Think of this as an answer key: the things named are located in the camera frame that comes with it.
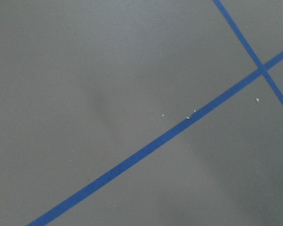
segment blue tape line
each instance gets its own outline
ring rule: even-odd
[[[268,61],[265,64],[265,67],[270,69],[277,63],[283,60],[283,51],[275,56],[273,59]],[[113,169],[109,170],[107,173],[100,176],[98,179],[91,182],[89,185],[76,192],[65,201],[58,204],[56,207],[52,208],[30,224],[28,226],[44,226],[55,218],[59,217],[76,204],[87,198],[89,195],[93,194],[104,185],[112,181],[114,178],[119,176],[121,173],[125,172],[127,169],[138,163],[140,160],[151,154],[153,151],[161,147],[163,144],[174,138],[176,135],[187,129],[189,126],[197,122],[199,119],[207,115],[213,109],[221,105],[223,102],[231,98],[237,92],[245,88],[247,85],[252,83],[255,79],[257,79],[261,75],[261,71],[259,69],[255,70],[247,77],[242,79],[240,82],[236,83],[234,86],[229,88],[227,91],[219,95],[217,98],[209,102],[207,105],[199,109],[197,112],[191,115],[191,118],[188,120],[183,120],[166,133],[156,138],[154,141],[143,147],[141,150],[131,155],[129,158],[115,166]]]
[[[247,42],[247,40],[243,36],[243,34],[239,30],[238,26],[236,25],[236,23],[231,18],[230,14],[226,11],[226,9],[222,5],[221,1],[220,0],[213,0],[213,1],[216,4],[217,8],[222,13],[222,15],[224,16],[224,18],[226,19],[226,21],[228,22],[228,24],[230,25],[230,27],[232,28],[232,30],[234,31],[234,33],[236,34],[237,38],[239,39],[239,41],[241,42],[241,44],[243,45],[245,50],[248,52],[249,56],[252,58],[254,63],[257,65],[258,69],[260,69],[262,71],[262,74],[263,74],[265,80],[267,81],[267,83],[272,88],[273,92],[275,93],[275,95],[278,97],[279,101],[283,105],[283,94],[280,91],[280,89],[277,87],[277,85],[274,82],[274,80],[272,79],[272,77],[267,72],[266,67],[262,64],[259,57],[256,55],[255,51],[251,48],[250,44]]]

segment gray floor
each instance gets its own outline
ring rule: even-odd
[[[283,50],[283,0],[222,2],[263,63]],[[0,226],[255,69],[211,0],[0,0]],[[283,92],[283,61],[269,72]],[[260,77],[49,225],[283,226],[282,105]]]

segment gray surface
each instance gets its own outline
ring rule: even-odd
[[[263,62],[283,50],[283,1],[223,2]],[[0,1],[0,225],[255,69],[210,0]],[[283,61],[270,74],[283,91]],[[283,107],[259,78],[50,225],[283,225]]]

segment blue tape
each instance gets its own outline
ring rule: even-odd
[[[226,11],[221,1],[220,0],[213,0],[213,1],[216,4],[217,8],[222,13],[222,15],[224,16],[224,18],[226,19],[226,21],[228,22],[228,24],[230,25],[230,27],[232,28],[232,30],[234,31],[234,33],[236,34],[237,38],[239,39],[239,41],[241,42],[245,50],[248,52],[249,56],[252,58],[254,63],[257,65],[258,69],[262,71],[262,74],[265,80],[267,81],[267,83],[272,88],[273,92],[275,93],[275,95],[278,97],[279,101],[283,105],[283,94],[280,91],[280,89],[277,87],[275,81],[272,79],[272,77],[267,72],[266,67],[262,64],[259,57],[256,55],[255,51],[251,48],[250,44],[247,42],[247,40],[243,36],[238,26],[231,18],[230,14]]]
[[[265,64],[265,67],[267,69],[270,69],[271,67],[275,66],[277,63],[283,60],[283,51],[279,53],[277,56],[275,56],[273,59],[268,61]],[[233,95],[238,93],[240,90],[245,88],[247,85],[252,83],[255,79],[257,79],[261,75],[261,71],[259,69],[255,70],[251,74],[249,74],[247,77],[242,79],[240,82],[236,83],[234,86],[229,88],[227,91],[219,95],[217,98],[209,102],[207,105],[203,106],[201,109],[199,109],[197,112],[191,115],[190,119],[183,120],[170,130],[168,130],[166,133],[161,135],[160,137],[153,140],[151,143],[143,147],[141,150],[136,152],[135,154],[131,155],[129,158],[109,170],[107,173],[100,176],[98,179],[91,182],[89,185],[81,189],[80,191],[76,192],[69,198],[67,198],[65,201],[58,204],[56,207],[52,208],[30,224],[28,226],[43,226],[51,221],[53,221],[55,218],[59,217],[72,207],[74,207],[76,204],[102,188],[104,185],[112,181],[114,178],[119,176],[121,173],[128,170],[130,167],[138,163],[140,160],[151,154],[153,151],[161,147],[163,144],[174,138],[176,135],[187,129],[189,126],[197,122],[199,119],[207,115],[209,112],[211,112],[213,109],[221,105],[223,102],[231,98]]]

